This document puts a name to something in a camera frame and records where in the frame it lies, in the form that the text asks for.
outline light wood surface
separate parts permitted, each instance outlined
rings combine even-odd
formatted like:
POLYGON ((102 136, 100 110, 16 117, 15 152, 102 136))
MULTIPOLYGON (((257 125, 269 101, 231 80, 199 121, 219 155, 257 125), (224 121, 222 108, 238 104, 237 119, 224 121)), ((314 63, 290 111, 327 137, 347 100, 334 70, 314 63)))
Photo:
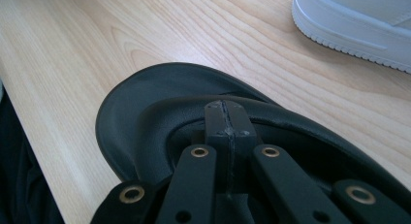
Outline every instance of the light wood surface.
POLYGON ((119 179, 95 140, 111 89, 172 61, 229 73, 355 144, 411 189, 411 75, 323 48, 292 0, 0 0, 0 78, 67 223, 119 179))

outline white sneaker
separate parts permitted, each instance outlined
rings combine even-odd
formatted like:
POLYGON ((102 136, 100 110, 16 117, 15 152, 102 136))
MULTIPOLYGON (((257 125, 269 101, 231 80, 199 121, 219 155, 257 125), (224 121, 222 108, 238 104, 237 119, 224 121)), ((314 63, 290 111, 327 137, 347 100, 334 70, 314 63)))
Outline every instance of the white sneaker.
POLYGON ((411 74, 411 0, 294 0, 293 18, 319 44, 411 74))
POLYGON ((0 103, 3 100, 3 82, 0 81, 0 103))

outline black leather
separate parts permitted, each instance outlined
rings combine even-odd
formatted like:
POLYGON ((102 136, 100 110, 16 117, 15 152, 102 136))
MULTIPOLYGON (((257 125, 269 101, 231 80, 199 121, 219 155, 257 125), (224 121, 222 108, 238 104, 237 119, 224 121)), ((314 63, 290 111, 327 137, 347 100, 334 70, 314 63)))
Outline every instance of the black leather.
MULTIPOLYGON (((98 144, 121 179, 159 183, 173 174, 193 135, 204 131, 204 106, 216 100, 244 106, 261 141, 287 150, 327 194, 339 180, 358 179, 411 212, 411 193, 354 145, 244 82, 204 66, 156 65, 119 84, 99 110, 98 144)), ((240 222, 250 220, 243 195, 217 199, 217 206, 221 222, 227 213, 236 213, 232 217, 239 216, 240 222)))

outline shoe sole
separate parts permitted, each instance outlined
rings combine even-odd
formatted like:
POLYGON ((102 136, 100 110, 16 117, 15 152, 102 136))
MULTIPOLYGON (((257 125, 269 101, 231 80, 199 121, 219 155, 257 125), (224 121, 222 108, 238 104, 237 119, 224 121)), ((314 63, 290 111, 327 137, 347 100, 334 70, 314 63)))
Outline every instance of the shoe sole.
POLYGON ((318 44, 411 74, 411 31, 330 0, 293 0, 292 13, 299 30, 318 44))

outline screw hole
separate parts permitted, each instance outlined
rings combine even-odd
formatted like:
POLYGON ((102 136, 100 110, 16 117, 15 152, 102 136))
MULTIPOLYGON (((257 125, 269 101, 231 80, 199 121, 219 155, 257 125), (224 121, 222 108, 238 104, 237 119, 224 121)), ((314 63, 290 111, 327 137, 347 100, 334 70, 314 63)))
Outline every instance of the screw hole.
POLYGON ((328 223, 331 220, 330 217, 322 211, 313 211, 312 216, 315 218, 315 220, 321 223, 328 223))
POLYGON ((266 155, 267 157, 271 157, 271 158, 277 157, 278 155, 280 155, 280 151, 272 147, 264 147, 262 150, 262 153, 266 155))
POLYGON ((349 186, 345 189, 345 192, 351 199, 358 203, 373 205, 376 202, 374 195, 360 186, 349 186))
POLYGON ((202 158, 208 155, 208 150, 206 148, 197 147, 191 150, 191 155, 197 158, 202 158))
POLYGON ((177 215, 175 216, 175 220, 178 223, 187 223, 191 220, 191 214, 188 211, 180 211, 177 213, 177 215))
POLYGON ((119 196, 120 202, 124 204, 133 204, 138 202, 144 196, 144 189, 141 186, 133 185, 124 188, 119 196))

